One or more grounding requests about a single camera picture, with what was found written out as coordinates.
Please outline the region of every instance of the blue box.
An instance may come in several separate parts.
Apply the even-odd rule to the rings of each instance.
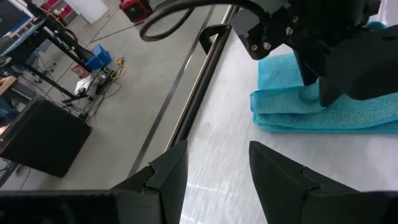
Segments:
[[[86,66],[91,71],[100,69],[103,65],[109,65],[112,62],[111,55],[100,44],[94,46],[93,53],[95,56],[86,62]]]

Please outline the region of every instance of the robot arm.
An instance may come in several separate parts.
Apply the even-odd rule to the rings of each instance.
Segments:
[[[320,102],[342,94],[367,100],[398,92],[398,27],[365,28],[380,0],[256,0],[267,24],[248,10],[232,26],[249,55],[262,59],[281,44],[295,51],[304,85],[320,82]]]

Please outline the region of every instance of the yellow cable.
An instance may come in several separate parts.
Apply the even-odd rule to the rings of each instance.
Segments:
[[[39,7],[39,9],[41,9],[43,12],[47,13],[48,15],[54,17],[55,21],[57,21],[57,22],[62,26],[62,28],[64,28],[64,29],[66,28],[66,27],[62,24],[62,22],[60,21],[60,18],[59,18],[59,17],[56,17],[56,16],[53,15],[51,12],[48,12],[47,10],[43,9],[42,7]]]
[[[123,75],[125,75],[128,70],[127,67],[124,66],[124,57],[119,58],[116,63],[117,63],[117,65],[119,65],[119,69],[121,69],[121,70],[124,69],[124,72],[120,73],[119,75],[116,75],[115,77],[112,77],[112,80],[114,80],[114,81],[117,80],[118,78],[122,77]]]

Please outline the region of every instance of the red machine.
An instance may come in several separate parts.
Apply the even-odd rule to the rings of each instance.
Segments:
[[[149,0],[122,0],[119,7],[133,23],[143,21],[152,13]]]

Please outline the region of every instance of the metal bracket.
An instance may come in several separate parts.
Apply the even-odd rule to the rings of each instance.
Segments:
[[[203,50],[205,51],[206,54],[209,53],[211,46],[213,45],[213,41],[211,40],[211,37],[217,34],[223,34],[227,30],[230,30],[231,26],[227,24],[219,24],[219,25],[213,25],[213,26],[208,26],[204,28],[199,35],[199,42]]]

